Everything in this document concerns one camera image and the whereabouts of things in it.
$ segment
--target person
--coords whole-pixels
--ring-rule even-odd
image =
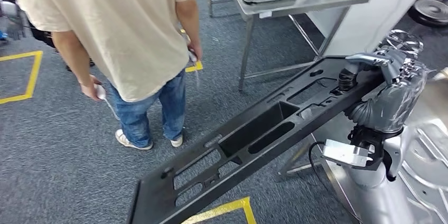
[[[196,0],[17,1],[37,29],[52,33],[86,96],[99,101],[95,84],[101,84],[89,73],[89,56],[107,77],[121,144],[153,147],[147,110],[159,99],[164,136],[174,147],[181,146],[188,49],[202,58]]]

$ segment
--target beige t-shirt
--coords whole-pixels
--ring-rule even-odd
[[[175,11],[180,1],[185,0],[17,0],[37,29],[73,30],[129,102],[156,93],[186,66]]]

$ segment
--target sneaker sole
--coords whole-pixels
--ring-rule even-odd
[[[134,146],[134,145],[132,145],[132,144],[125,144],[125,143],[121,142],[121,141],[119,140],[119,137],[118,137],[117,135],[115,135],[115,138],[116,138],[117,141],[118,141],[120,144],[122,144],[123,146],[126,146],[126,147],[132,147],[132,148],[135,148],[135,149],[138,149],[138,150],[150,150],[150,149],[152,149],[153,146],[154,146],[154,142],[151,142],[151,144],[150,144],[149,146],[147,146],[147,147],[136,147],[136,146]]]
[[[178,139],[177,141],[171,141],[171,145],[173,147],[180,147],[183,144],[183,138],[181,137],[180,139]]]

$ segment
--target human arm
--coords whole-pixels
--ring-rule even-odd
[[[101,84],[90,75],[89,55],[74,31],[51,32],[53,43],[62,59],[70,67],[81,86],[81,91],[95,101],[99,101],[94,84]]]
[[[82,92],[98,100],[94,83],[99,81],[88,73],[89,56],[54,0],[17,0],[17,2],[36,29],[52,32],[53,42],[78,78]]]
[[[192,49],[198,60],[202,58],[201,41],[199,38],[199,9],[196,0],[176,2],[176,14],[179,22],[190,37],[189,49]]]
[[[202,58],[201,42],[199,37],[199,9],[196,0],[176,0],[176,14],[179,22],[190,37],[189,49]]]

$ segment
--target blue jeans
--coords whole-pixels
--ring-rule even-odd
[[[123,133],[134,146],[147,147],[152,142],[146,113],[157,98],[162,104],[163,135],[170,140],[182,136],[185,119],[185,70],[145,100],[125,102],[112,85],[111,93],[114,96],[116,113]]]

